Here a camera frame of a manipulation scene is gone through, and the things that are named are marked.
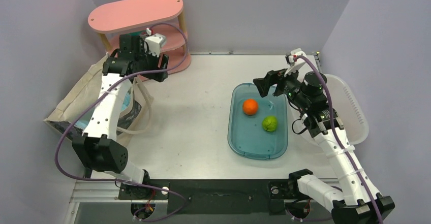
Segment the orange mandarin fruit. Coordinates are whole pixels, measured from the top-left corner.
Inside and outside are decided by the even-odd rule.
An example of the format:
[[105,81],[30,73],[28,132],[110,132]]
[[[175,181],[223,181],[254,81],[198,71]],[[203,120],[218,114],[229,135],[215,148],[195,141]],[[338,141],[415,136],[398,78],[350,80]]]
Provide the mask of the orange mandarin fruit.
[[259,103],[255,99],[247,99],[242,104],[242,111],[247,116],[255,115],[259,110]]

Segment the green round fruit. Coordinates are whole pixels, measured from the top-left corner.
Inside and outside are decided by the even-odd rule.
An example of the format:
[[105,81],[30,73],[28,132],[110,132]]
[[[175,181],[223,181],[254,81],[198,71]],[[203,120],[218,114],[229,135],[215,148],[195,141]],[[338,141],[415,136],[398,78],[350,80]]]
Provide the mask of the green round fruit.
[[267,116],[261,124],[266,132],[275,132],[278,128],[278,119],[275,116]]

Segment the light blue plastic grocery bag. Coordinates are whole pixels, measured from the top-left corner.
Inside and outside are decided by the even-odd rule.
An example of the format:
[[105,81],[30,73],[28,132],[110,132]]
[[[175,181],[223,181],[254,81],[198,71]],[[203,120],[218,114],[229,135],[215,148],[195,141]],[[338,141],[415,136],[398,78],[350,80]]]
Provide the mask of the light blue plastic grocery bag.
[[[125,98],[124,98],[124,101],[123,101],[123,104],[122,104],[122,107],[121,107],[121,111],[122,112],[126,112],[127,109],[131,109],[132,108],[131,105],[130,105],[132,98],[133,98],[132,92],[128,91],[126,93],[126,95],[125,95]],[[85,113],[85,115],[83,117],[81,117],[77,121],[77,123],[74,125],[74,127],[78,128],[78,129],[81,129],[81,130],[84,130],[88,126],[90,118],[91,118],[93,112],[94,112],[94,108],[91,108],[87,113]]]

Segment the beige canvas tote bag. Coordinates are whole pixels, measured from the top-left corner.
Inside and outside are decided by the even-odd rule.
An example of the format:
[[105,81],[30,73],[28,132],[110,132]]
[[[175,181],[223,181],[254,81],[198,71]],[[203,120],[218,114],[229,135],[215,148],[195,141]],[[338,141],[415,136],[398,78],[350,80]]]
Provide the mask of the beige canvas tote bag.
[[[63,133],[65,129],[96,101],[102,84],[102,66],[105,55],[78,80],[65,98],[60,101],[54,111],[44,122]],[[127,147],[132,136],[142,134],[149,128],[152,121],[153,97],[149,94],[142,81],[134,80],[132,87],[131,109],[121,112],[117,128],[117,141]]]

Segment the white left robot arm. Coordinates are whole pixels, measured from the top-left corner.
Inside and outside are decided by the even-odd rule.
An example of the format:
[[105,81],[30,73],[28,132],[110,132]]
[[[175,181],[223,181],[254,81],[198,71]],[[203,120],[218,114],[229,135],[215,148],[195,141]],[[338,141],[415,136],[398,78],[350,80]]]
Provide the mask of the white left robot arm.
[[169,57],[160,54],[166,37],[120,35],[119,43],[119,48],[103,63],[97,104],[82,136],[72,141],[72,147],[85,167],[133,183],[132,193],[144,199],[151,194],[152,185],[144,180],[146,171],[131,163],[128,150],[117,142],[117,124],[138,72],[149,71],[149,78],[158,82],[168,77],[165,69]]

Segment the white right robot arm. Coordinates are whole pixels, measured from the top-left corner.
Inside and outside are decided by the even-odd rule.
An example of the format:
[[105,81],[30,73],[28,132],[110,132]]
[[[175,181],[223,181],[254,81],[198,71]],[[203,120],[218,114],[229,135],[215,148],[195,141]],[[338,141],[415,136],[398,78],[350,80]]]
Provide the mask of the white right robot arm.
[[326,77],[319,72],[307,73],[302,81],[297,77],[296,72],[269,71],[253,83],[261,97],[275,86],[274,96],[284,95],[298,109],[300,120],[326,155],[340,186],[334,188],[303,169],[289,174],[287,195],[315,200],[335,223],[382,223],[394,209],[394,201],[381,194],[361,166],[333,108]]

